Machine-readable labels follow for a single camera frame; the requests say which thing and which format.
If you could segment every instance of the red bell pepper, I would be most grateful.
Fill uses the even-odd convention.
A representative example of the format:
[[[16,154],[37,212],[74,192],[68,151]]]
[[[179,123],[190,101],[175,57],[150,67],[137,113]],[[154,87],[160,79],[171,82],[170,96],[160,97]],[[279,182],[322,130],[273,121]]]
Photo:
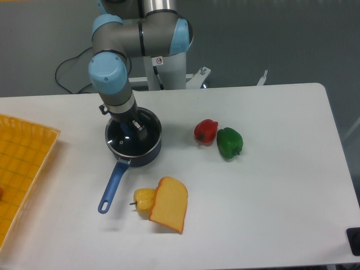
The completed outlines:
[[[212,142],[215,139],[218,125],[218,122],[211,119],[201,121],[193,131],[196,140],[202,143]]]

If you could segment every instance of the white table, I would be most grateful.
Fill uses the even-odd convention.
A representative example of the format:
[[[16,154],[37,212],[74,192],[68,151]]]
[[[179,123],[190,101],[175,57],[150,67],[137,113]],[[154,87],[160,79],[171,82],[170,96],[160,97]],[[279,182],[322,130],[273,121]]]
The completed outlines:
[[[115,164],[97,94],[0,98],[5,113],[62,130],[1,254],[4,269],[231,269],[358,262],[345,230],[360,209],[320,84],[136,92],[163,126],[163,147],[131,168],[110,211],[97,207]],[[244,150],[224,161],[198,146],[206,118]],[[182,235],[142,219],[134,190],[172,176],[188,188]]]

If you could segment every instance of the blue handle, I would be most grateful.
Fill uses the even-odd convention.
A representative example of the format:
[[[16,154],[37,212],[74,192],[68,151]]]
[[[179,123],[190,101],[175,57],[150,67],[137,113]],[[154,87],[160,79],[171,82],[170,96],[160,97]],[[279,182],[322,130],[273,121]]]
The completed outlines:
[[[124,175],[124,173],[126,172],[126,170],[129,168],[129,165],[130,165],[130,161],[122,160],[122,159],[119,159],[119,161],[115,164],[109,182],[107,183],[105,192],[102,195],[99,207],[97,208],[99,213],[105,214],[107,213],[107,211],[109,211],[116,190],[118,189],[120,180]]]

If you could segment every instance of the pepper stem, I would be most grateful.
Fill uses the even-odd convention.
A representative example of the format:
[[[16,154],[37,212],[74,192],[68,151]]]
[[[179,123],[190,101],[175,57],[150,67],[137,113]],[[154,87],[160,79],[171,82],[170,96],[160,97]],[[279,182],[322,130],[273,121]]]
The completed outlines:
[[[202,142],[203,139],[205,139],[205,136],[204,136],[204,135],[200,135],[200,136],[197,136],[196,139],[197,139],[199,142]]]

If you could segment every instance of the slice of bread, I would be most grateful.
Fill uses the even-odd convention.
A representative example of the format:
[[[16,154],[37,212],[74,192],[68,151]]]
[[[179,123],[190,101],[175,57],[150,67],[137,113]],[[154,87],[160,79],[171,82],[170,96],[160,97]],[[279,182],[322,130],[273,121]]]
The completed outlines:
[[[187,208],[187,189],[172,177],[163,177],[156,188],[149,220],[182,233]]]

